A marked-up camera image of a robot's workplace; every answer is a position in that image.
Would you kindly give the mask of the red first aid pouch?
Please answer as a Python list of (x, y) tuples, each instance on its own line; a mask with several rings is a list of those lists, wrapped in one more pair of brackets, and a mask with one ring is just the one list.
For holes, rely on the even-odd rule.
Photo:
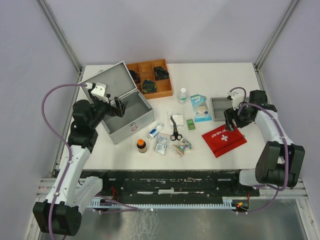
[(247, 143), (245, 136), (235, 128), (234, 131), (226, 130), (226, 125), (221, 125), (202, 135), (216, 158)]

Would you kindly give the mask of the grey plastic divider tray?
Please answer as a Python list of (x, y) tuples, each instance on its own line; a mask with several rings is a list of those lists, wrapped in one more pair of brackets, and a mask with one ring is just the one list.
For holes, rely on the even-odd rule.
[(225, 122), (224, 111), (232, 108), (232, 102), (227, 97), (211, 97), (210, 105), (214, 122)]

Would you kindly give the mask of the bag of bandage packets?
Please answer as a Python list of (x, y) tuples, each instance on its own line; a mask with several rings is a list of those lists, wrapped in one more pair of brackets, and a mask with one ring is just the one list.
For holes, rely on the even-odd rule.
[(177, 144), (173, 145), (176, 152), (183, 157), (186, 153), (186, 151), (188, 150), (192, 150), (192, 144), (186, 139), (186, 138), (182, 138), (181, 140), (179, 140), (179, 142)]

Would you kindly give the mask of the white gauze pad packet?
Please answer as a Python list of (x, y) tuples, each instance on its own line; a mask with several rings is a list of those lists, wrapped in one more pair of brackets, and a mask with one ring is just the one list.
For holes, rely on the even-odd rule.
[(173, 118), (177, 128), (184, 128), (185, 127), (186, 120), (185, 120), (185, 115), (184, 115), (183, 111), (168, 111), (167, 112), (168, 127), (173, 129), (174, 123), (172, 122), (171, 118)]

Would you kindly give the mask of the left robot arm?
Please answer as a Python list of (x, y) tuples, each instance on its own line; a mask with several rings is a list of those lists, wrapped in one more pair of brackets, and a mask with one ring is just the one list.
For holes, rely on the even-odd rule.
[(92, 98), (73, 104), (70, 134), (66, 141), (68, 156), (60, 169), (56, 181), (43, 202), (36, 202), (33, 214), (40, 231), (52, 239), (56, 235), (75, 236), (82, 223), (86, 207), (99, 195), (106, 195), (111, 183), (98, 176), (89, 176), (78, 185), (83, 167), (94, 149), (98, 138), (96, 130), (105, 116), (120, 117), (125, 114), (127, 101), (115, 97), (115, 104)]

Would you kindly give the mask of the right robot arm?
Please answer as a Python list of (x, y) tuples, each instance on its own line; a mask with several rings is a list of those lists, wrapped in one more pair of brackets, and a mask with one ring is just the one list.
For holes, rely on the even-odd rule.
[(258, 126), (265, 146), (253, 169), (243, 169), (239, 178), (229, 183), (231, 193), (236, 196), (247, 191), (248, 186), (263, 186), (283, 191), (297, 185), (305, 149), (296, 145), (280, 124), (277, 108), (269, 103), (264, 90), (249, 93), (243, 87), (234, 87), (227, 99), (232, 106), (224, 111), (225, 129), (234, 132), (251, 123)]

